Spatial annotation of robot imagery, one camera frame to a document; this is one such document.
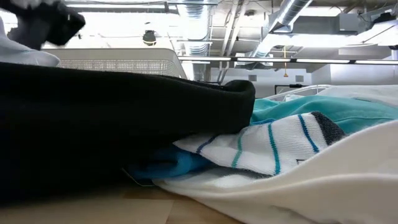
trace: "black garment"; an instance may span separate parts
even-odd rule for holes
[[[0,63],[0,198],[79,189],[189,134],[238,132],[254,94],[249,81]]]

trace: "teal towel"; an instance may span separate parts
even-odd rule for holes
[[[282,119],[294,114],[319,111],[335,122],[346,134],[398,119],[398,108],[369,101],[330,96],[306,96],[288,102],[258,99],[251,123]]]

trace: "ceiling light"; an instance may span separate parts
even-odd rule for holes
[[[355,63],[366,65],[398,65],[398,60],[357,60]]]
[[[189,57],[189,56],[179,56],[179,60],[190,60],[190,61],[230,61],[230,57]]]
[[[290,62],[289,58],[237,58],[239,62]]]
[[[348,63],[349,60],[338,60],[338,59],[297,59],[300,63]]]

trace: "blue stripe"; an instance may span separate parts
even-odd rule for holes
[[[208,144],[210,144],[211,142],[213,142],[214,139],[217,138],[217,136],[218,136],[218,135],[215,135],[215,136],[211,137],[209,140],[207,140],[207,142],[201,144],[201,145],[198,147],[198,149],[197,149],[197,154],[200,155],[200,154],[201,154],[201,151],[203,150],[203,148],[204,148],[205,146],[207,146]]]
[[[235,154],[234,160],[232,161],[231,167],[232,168],[236,168],[239,158],[241,157],[241,154],[243,152],[243,148],[242,148],[242,137],[243,134],[246,132],[247,128],[242,129],[241,134],[238,137],[238,151]]]
[[[318,153],[318,152],[319,152],[319,149],[318,149],[318,147],[315,145],[315,143],[312,141],[312,139],[311,139],[311,137],[310,137],[310,134],[308,133],[308,129],[307,129],[306,125],[305,125],[304,119],[303,119],[303,117],[301,116],[301,114],[298,115],[298,118],[300,119],[301,127],[303,128],[303,132],[304,132],[304,134],[305,134],[305,137],[307,137],[308,141],[311,143],[311,146],[312,146],[313,151],[314,151],[315,153]]]
[[[276,148],[275,140],[274,140],[274,135],[272,134],[272,128],[271,124],[268,124],[268,136],[269,136],[269,142],[272,147],[272,151],[274,152],[274,159],[275,159],[275,175],[278,175],[280,173],[280,161],[279,161],[279,154],[278,154],[278,149]]]
[[[250,126],[262,125],[262,124],[267,124],[267,123],[274,122],[274,121],[275,121],[275,119],[273,119],[273,118],[269,118],[269,119],[266,119],[266,120],[264,120],[264,121],[256,121],[256,122],[252,122],[252,123],[250,123]]]

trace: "white sock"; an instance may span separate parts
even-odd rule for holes
[[[238,134],[195,135],[175,142],[219,166],[278,175],[298,166],[344,136],[319,112],[252,124]]]
[[[52,54],[32,50],[25,45],[8,39],[0,17],[0,62],[55,67],[60,60]]]

